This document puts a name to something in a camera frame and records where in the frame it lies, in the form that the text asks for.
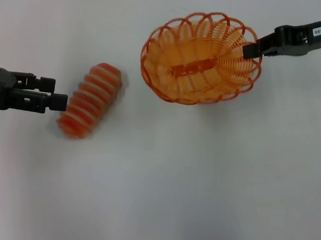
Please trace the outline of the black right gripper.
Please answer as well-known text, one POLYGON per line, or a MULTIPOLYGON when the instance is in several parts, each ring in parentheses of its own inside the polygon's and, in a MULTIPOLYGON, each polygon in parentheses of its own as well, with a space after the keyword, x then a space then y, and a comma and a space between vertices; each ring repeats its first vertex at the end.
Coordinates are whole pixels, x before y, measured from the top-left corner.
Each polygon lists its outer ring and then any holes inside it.
POLYGON ((275 29, 274 33, 258 39, 256 42, 244 45, 243 57, 256 59, 261 56, 277 55, 302 56, 310 51, 321 48, 321 21, 306 25, 284 25, 275 29))

